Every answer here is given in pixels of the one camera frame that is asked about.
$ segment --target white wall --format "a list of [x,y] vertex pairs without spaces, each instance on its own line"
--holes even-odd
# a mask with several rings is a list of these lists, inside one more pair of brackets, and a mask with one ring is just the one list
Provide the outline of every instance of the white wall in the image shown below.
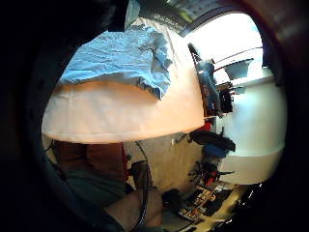
[[271,176],[280,160],[287,126],[285,93],[273,81],[260,81],[246,86],[245,94],[234,96],[234,112],[217,119],[217,132],[224,126],[225,136],[237,145],[219,168],[236,173],[222,176],[222,181],[260,183]]

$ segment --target window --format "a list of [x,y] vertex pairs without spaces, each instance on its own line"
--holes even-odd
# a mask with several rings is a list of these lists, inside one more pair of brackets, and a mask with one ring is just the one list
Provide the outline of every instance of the window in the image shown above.
[[259,30],[250,16],[225,14],[203,24],[186,37],[203,60],[212,59],[217,83],[227,79],[257,79],[263,77],[263,44]]

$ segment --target person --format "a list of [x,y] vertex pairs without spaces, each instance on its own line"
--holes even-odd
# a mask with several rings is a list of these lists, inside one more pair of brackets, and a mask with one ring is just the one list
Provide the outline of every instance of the person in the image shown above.
[[[141,181],[145,176],[141,175],[142,169],[140,171],[135,168],[136,190],[126,193],[128,172],[123,143],[80,144],[54,141],[53,152],[71,190],[79,198],[101,209],[104,215],[101,223],[103,231],[133,230],[140,217],[143,200]],[[153,188],[151,178],[149,183],[145,222],[137,231],[162,232],[161,194]]]

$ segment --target blue fabric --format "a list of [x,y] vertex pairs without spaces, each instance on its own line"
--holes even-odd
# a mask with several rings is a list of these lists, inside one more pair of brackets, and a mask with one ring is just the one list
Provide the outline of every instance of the blue fabric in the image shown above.
[[171,82],[166,44],[162,33],[145,25],[104,32],[77,49],[59,82],[117,81],[148,90],[161,100]]

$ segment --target shorts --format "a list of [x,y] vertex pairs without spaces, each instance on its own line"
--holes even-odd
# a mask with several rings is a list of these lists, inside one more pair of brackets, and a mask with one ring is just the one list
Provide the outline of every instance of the shorts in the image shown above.
[[[111,180],[83,169],[67,172],[66,176],[70,188],[85,212],[86,221],[103,231],[125,232],[122,225],[102,209],[126,195],[125,182]],[[137,231],[163,232],[164,230],[156,226],[141,227]]]

